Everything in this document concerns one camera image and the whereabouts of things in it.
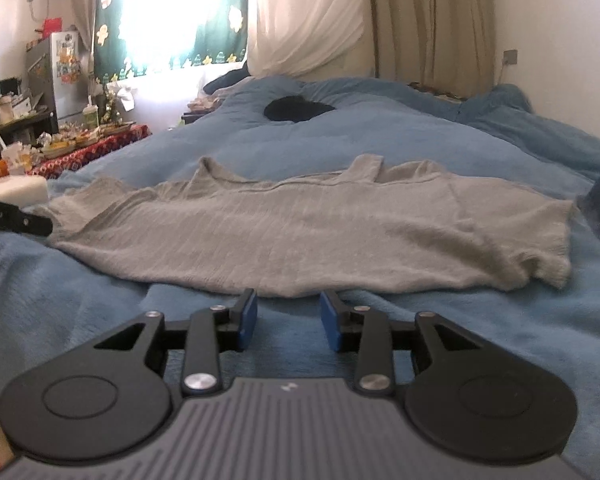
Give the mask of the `grey polo shirt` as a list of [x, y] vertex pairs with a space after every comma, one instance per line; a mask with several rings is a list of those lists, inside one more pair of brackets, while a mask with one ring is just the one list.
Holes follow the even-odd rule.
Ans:
[[341, 171], [256, 181], [205, 157], [186, 182], [100, 178], [41, 207], [50, 244], [134, 282], [303, 297], [492, 287], [570, 274], [568, 200], [435, 162], [358, 156]]

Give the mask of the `folded cream towel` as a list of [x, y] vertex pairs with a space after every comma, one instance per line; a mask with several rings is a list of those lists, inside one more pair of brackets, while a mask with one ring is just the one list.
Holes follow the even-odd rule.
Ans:
[[20, 208], [48, 201], [48, 187], [40, 176], [9, 176], [0, 178], [0, 202]]

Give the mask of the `red patterned tablecloth table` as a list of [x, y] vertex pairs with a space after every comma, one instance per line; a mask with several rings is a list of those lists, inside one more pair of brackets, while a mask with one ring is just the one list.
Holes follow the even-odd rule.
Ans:
[[144, 140], [151, 135], [152, 132], [148, 128], [148, 125], [132, 125], [126, 131], [106, 136], [106, 138], [100, 139], [85, 148], [78, 148], [67, 155], [46, 160], [46, 162], [33, 167], [28, 172], [28, 175], [40, 176], [47, 180], [56, 180], [65, 171], [78, 171], [97, 159], [121, 150], [130, 144]]

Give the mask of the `yellow food bowl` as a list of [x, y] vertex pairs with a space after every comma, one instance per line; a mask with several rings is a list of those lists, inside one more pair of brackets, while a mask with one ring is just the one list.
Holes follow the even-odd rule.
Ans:
[[76, 149], [73, 141], [54, 142], [41, 148], [41, 154], [45, 159], [54, 159], [72, 153]]

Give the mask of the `green lidded drink cup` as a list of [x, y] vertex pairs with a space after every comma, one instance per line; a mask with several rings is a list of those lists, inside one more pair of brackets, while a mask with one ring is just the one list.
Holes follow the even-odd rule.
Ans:
[[92, 101], [92, 97], [87, 98], [87, 106], [82, 110], [83, 123], [88, 130], [96, 129], [99, 126], [99, 110]]

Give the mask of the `silver refrigerator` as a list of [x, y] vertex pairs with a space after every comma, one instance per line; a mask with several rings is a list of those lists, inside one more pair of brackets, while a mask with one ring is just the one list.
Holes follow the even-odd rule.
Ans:
[[77, 30], [52, 32], [26, 54], [27, 83], [58, 120], [80, 116], [87, 106], [87, 73]]

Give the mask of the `dark wooden nightstand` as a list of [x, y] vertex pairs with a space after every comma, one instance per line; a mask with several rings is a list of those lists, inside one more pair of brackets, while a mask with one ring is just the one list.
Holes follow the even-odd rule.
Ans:
[[184, 125], [189, 125], [209, 114], [210, 110], [189, 110], [182, 115], [181, 121]]

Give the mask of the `green christmas window curtain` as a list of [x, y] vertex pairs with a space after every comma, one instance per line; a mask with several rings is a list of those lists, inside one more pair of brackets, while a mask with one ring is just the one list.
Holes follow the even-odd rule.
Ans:
[[248, 0], [96, 0], [100, 82], [246, 57]]

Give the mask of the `black garment on bed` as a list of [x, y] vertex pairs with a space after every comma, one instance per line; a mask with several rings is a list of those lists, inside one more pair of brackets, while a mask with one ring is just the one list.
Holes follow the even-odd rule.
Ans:
[[284, 96], [265, 107], [263, 115], [271, 122], [307, 122], [308, 120], [335, 110], [335, 107], [303, 96]]

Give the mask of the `white sheer curtain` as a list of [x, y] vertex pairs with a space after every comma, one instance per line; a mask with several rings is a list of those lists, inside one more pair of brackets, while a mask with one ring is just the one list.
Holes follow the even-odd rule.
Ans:
[[370, 0], [248, 0], [247, 65], [257, 78], [370, 76]]

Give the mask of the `beige drape curtain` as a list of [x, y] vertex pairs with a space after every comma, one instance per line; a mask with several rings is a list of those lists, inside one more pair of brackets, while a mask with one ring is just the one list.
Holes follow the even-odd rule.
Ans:
[[375, 75], [470, 98], [492, 88], [493, 0], [370, 0]]

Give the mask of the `wall power socket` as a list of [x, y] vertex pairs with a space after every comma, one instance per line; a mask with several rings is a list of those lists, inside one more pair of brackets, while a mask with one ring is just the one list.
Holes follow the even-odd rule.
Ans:
[[516, 49], [505, 50], [502, 59], [504, 66], [512, 66], [518, 63], [518, 51]]

